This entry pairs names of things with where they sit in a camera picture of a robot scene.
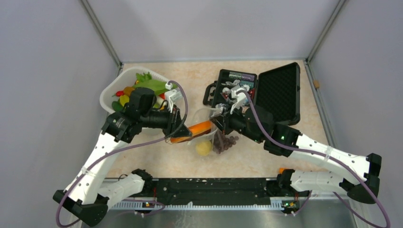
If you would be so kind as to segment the dark red grape bunch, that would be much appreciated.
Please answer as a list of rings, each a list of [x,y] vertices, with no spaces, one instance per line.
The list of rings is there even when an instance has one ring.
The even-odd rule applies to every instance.
[[[213,138],[212,150],[215,153],[220,154],[228,150],[232,146],[234,146],[238,140],[239,140],[238,136],[233,135],[228,136],[224,135],[221,131],[217,131]]]

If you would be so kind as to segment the papaya slice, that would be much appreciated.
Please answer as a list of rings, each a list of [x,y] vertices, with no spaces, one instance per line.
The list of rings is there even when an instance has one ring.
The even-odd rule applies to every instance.
[[[190,126],[188,129],[192,133],[191,136],[171,138],[170,142],[171,143],[183,143],[183,142],[191,141],[197,137],[210,133],[211,129],[212,129],[212,125],[213,125],[213,123],[211,121],[204,121],[204,122],[195,124],[193,126]]]

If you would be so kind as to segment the clear zip top bag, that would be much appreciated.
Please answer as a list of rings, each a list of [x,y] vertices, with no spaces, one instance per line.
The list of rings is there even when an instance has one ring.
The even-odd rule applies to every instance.
[[[216,108],[201,108],[199,110],[197,110],[192,118],[191,124],[192,126],[204,121],[210,121],[210,118],[214,115],[214,114],[219,114],[221,110],[220,109],[216,109]],[[213,144],[213,138],[214,135],[217,131],[220,131],[218,129],[218,127],[213,123],[212,125],[212,129],[211,132],[208,134],[205,134],[203,136],[197,137],[191,141],[187,142],[187,146],[194,151],[197,155],[198,153],[196,152],[195,146],[196,143],[200,142],[200,141],[206,141],[209,140],[211,141],[211,143]],[[211,150],[211,153],[208,156],[201,156],[201,157],[211,157],[213,156],[215,153],[213,150]]]

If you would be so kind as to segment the yellow lemon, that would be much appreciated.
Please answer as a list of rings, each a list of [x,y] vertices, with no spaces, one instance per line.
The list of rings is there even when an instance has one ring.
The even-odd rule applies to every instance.
[[[200,156],[208,156],[212,150],[212,143],[209,140],[200,141],[196,143],[195,149]]]

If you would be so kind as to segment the yellow green star fruit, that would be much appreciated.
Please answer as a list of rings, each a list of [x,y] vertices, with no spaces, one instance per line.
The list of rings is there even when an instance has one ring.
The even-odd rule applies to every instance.
[[[122,107],[124,107],[128,102],[129,102],[129,96],[127,95],[122,95],[119,97],[119,103]]]

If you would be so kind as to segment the white plastic basket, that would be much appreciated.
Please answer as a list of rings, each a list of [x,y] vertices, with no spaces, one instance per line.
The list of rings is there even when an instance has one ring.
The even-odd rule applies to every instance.
[[[99,102],[103,109],[109,114],[113,114],[112,102],[117,101],[115,96],[117,91],[124,89],[127,86],[133,86],[136,82],[136,73],[142,74],[150,72],[154,79],[168,82],[166,77],[145,67],[135,66],[124,70],[110,85],[108,85],[101,93]],[[148,117],[140,116],[140,120],[133,122],[135,126],[141,127],[141,132],[147,135],[156,135],[163,132],[165,127],[164,117],[166,114],[151,114]]]

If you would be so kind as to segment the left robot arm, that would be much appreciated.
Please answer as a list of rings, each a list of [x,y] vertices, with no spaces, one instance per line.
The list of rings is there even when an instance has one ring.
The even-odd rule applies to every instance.
[[[58,203],[58,227],[62,227],[62,209],[74,215],[77,222],[93,227],[115,204],[136,193],[147,196],[152,192],[152,183],[140,171],[106,188],[102,187],[102,183],[119,153],[132,149],[132,140],[144,128],[162,130],[162,141],[191,136],[185,126],[186,116],[181,116],[180,109],[175,105],[179,97],[186,98],[185,91],[180,85],[173,88],[172,81],[166,87],[165,109],[155,108],[157,96],[152,89],[139,87],[130,93],[129,101],[122,110],[107,117],[93,151],[75,179],[65,189],[54,193],[53,199]]]

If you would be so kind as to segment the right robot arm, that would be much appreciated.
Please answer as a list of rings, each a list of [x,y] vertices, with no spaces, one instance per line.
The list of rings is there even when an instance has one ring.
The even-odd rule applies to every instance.
[[[256,106],[246,111],[219,111],[210,120],[224,133],[239,134],[262,143],[276,156],[305,160],[325,171],[284,169],[277,175],[275,193],[324,191],[346,194],[349,198],[374,204],[379,193],[381,156],[343,152],[319,143],[297,129],[273,121],[272,114]]]

